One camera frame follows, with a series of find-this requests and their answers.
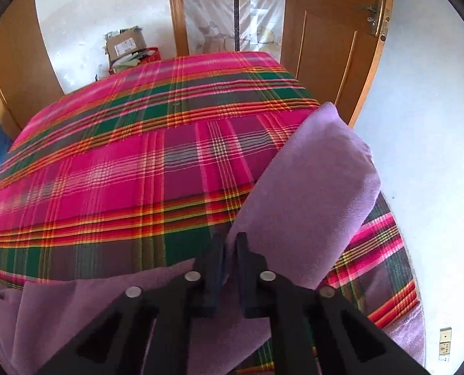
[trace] bedspread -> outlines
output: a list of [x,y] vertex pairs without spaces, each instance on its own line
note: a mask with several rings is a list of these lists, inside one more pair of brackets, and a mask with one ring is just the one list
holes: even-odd
[[[106,278],[193,258],[319,104],[260,52],[126,70],[37,114],[0,169],[0,282]],[[379,326],[419,301],[382,196],[326,278]],[[267,343],[238,369],[271,368]]]

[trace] wooden door frame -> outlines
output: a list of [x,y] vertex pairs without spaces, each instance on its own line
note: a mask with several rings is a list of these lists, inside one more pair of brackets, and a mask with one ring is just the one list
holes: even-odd
[[177,56],[188,56],[187,24],[183,10],[183,0],[169,0],[171,19],[173,20],[174,41]]
[[[386,0],[385,7],[383,10],[384,17],[386,17],[387,15],[390,15],[392,11],[392,6],[393,6],[393,0]],[[355,106],[355,111],[353,111],[352,117],[350,121],[348,122],[348,126],[350,128],[353,128],[353,126],[355,125],[355,122],[357,121],[357,117],[359,116],[360,111],[362,110],[362,107],[364,106],[365,99],[367,98],[369,90],[371,89],[371,84],[372,84],[372,81],[374,80],[376,70],[378,69],[378,64],[381,59],[381,54],[383,53],[383,47],[385,45],[385,41],[381,40],[381,34],[383,33],[384,27],[388,27],[388,23],[389,23],[389,20],[385,20],[385,18],[383,18],[381,21],[381,29],[380,29],[379,36],[378,36],[378,45],[376,46],[376,51],[374,52],[374,57],[372,59],[369,73],[367,74],[367,78],[365,80],[362,93],[360,94],[357,105]]]

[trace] white wall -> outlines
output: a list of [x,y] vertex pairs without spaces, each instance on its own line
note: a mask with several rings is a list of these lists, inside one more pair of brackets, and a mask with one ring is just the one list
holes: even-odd
[[[452,374],[464,360],[464,23],[447,0],[394,1],[355,131],[373,150],[416,270],[426,368]],[[439,329],[447,326],[444,364]]]
[[44,44],[65,93],[108,69],[104,34],[138,25],[148,46],[176,56],[169,0],[36,0]]

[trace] electrical outlet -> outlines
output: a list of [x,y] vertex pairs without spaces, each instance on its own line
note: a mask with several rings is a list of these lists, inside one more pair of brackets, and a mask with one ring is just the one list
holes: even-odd
[[449,342],[441,342],[440,349],[438,352],[440,355],[450,354],[450,341]]
[[440,342],[447,343],[450,342],[452,338],[452,328],[441,328],[440,329]]

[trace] cardboard box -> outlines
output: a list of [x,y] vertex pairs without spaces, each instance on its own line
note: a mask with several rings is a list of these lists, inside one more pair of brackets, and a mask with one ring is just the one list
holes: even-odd
[[110,62],[147,47],[140,27],[133,27],[107,40],[105,49]]

